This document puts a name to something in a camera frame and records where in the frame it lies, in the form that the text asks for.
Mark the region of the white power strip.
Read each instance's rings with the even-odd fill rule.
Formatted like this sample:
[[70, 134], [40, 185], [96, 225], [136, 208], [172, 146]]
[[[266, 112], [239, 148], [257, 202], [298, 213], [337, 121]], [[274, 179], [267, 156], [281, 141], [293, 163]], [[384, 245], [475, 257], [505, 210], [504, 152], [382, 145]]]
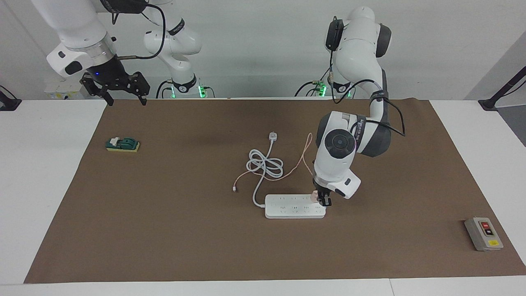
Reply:
[[321, 219], [325, 207], [309, 194], [268, 194], [265, 196], [265, 217], [268, 219]]

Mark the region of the black clamp stand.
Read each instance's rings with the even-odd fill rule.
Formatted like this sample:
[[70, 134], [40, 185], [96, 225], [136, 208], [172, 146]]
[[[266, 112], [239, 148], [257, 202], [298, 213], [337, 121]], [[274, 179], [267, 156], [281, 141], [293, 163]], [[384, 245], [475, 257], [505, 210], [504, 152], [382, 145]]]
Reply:
[[0, 111], [15, 111], [21, 102], [22, 100], [18, 99], [10, 90], [0, 85]]
[[485, 111], [496, 112], [498, 110], [496, 108], [498, 100], [520, 90], [520, 88], [526, 84], [526, 79], [524, 79], [524, 77], [526, 77], [526, 66], [522, 67], [522, 69], [509, 79], [500, 90], [490, 97], [490, 99], [478, 100], [479, 105], [481, 105], [482, 109]]

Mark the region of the grey push button box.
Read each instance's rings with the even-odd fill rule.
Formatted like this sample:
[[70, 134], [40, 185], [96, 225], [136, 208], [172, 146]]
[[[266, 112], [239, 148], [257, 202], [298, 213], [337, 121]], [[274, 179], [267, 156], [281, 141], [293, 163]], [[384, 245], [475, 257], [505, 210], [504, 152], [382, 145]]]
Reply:
[[477, 251], [503, 249], [503, 243], [488, 217], [472, 217], [464, 221], [464, 226]]

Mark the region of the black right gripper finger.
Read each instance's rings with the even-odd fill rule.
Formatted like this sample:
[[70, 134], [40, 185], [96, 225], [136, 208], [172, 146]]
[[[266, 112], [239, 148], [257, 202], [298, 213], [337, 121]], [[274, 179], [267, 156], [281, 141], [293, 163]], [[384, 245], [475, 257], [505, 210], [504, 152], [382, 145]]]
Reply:
[[127, 77], [127, 92], [137, 96], [142, 106], [147, 104], [147, 95], [150, 93], [150, 84], [141, 72], [135, 72]]
[[83, 73], [80, 83], [84, 88], [86, 88], [88, 94], [90, 96], [98, 96], [102, 98], [108, 106], [113, 106], [113, 98], [108, 93], [108, 89], [106, 86], [100, 88], [94, 81], [94, 79], [91, 77], [90, 73]]

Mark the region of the green knife switch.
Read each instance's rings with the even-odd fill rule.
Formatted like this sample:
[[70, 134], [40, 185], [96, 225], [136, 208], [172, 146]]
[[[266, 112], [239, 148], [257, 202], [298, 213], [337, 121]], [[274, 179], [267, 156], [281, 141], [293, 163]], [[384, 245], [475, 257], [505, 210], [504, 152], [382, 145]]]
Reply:
[[131, 137], [113, 137], [105, 143], [105, 149], [113, 152], [131, 152], [139, 150], [140, 142]]

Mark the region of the white box yellow labels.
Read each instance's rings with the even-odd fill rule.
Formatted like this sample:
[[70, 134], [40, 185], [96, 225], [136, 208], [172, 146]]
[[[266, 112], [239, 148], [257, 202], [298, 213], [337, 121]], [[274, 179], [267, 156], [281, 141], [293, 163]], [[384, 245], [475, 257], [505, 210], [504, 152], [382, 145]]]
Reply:
[[47, 83], [44, 92], [49, 99], [81, 100], [91, 98], [79, 79]]

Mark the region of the brown table mat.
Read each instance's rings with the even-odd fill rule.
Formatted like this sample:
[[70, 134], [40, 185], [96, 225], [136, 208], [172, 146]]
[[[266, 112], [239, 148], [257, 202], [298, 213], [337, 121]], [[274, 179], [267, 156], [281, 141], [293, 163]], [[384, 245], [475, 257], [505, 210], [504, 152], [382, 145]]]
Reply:
[[[366, 100], [130, 100], [105, 108], [26, 283], [312, 280], [526, 275], [500, 222], [428, 101], [394, 101], [406, 137], [357, 155], [360, 188], [332, 193], [322, 219], [271, 220], [238, 181], [248, 151], [289, 170], [332, 110]], [[131, 137], [139, 150], [105, 143]], [[503, 249], [477, 251], [464, 226], [488, 217]]]

